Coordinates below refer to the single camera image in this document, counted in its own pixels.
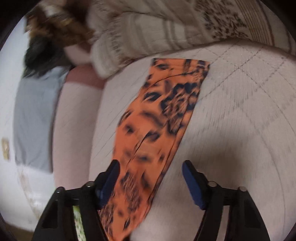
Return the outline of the orange black floral garment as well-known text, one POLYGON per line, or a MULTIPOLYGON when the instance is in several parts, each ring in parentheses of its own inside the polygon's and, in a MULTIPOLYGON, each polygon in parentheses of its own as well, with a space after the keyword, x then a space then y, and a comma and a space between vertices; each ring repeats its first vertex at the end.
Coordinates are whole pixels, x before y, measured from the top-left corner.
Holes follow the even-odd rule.
POLYGON ((100 219, 109 240, 123 240, 144 220, 189 124, 210 63, 152 61, 136 99, 121 116, 113 158, 120 173, 100 219))

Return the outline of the dark brown clothes pile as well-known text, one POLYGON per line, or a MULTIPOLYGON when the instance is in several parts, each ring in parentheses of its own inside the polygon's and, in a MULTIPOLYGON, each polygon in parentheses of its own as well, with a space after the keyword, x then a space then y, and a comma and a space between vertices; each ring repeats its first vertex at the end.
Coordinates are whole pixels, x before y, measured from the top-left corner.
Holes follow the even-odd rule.
POLYGON ((90 1, 40 1, 27 14, 29 47, 25 77, 42 76, 55 67, 72 67, 66 48, 85 44, 94 31, 86 24, 90 1))

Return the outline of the green white patterned pillow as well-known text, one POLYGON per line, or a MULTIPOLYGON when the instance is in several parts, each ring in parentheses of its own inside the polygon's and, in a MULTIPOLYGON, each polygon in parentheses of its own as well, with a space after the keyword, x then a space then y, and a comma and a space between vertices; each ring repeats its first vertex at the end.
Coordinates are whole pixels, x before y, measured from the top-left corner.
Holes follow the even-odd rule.
POLYGON ((75 230, 78 241, 86 241, 86 236, 82 224, 82 217, 79 206, 73 206, 75 230))

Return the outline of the pink quilted mattress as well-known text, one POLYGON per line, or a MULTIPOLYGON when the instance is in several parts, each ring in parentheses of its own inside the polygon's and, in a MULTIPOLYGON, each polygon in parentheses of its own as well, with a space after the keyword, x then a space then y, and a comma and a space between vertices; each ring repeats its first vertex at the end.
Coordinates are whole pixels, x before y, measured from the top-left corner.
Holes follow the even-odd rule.
POLYGON ((210 63, 198 102, 145 219, 128 240, 193 240, 203 211, 182 175, 190 160, 222 187, 244 186, 271 240, 295 225, 295 55, 227 41, 168 58, 210 63))

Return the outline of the pink bolster pillow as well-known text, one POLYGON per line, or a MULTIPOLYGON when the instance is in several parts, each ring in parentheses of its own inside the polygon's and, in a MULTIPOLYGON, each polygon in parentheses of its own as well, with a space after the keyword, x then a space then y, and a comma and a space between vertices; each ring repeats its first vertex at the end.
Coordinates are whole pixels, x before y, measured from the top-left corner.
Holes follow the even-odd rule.
POLYGON ((53 129, 53 174, 57 187, 73 189, 88 181, 103 88, 104 81, 90 64, 74 67, 66 77, 53 129))

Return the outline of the grey blue pillow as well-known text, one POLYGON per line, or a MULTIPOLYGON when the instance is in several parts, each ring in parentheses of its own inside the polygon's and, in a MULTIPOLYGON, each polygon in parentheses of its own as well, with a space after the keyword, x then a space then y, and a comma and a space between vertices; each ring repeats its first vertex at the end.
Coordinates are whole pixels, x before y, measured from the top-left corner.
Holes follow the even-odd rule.
POLYGON ((51 173, 53 125, 60 91, 68 67, 55 67, 44 75, 21 79, 14 108, 15 161, 51 173))

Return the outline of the beige striped patterned blanket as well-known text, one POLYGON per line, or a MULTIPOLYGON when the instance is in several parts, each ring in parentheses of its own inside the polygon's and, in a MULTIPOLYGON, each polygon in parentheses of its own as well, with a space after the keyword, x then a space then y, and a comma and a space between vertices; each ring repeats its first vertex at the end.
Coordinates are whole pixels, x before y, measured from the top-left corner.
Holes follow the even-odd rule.
POLYGON ((295 54, 295 38, 262 1, 92 1, 91 61, 108 78, 132 61, 226 39, 295 54))

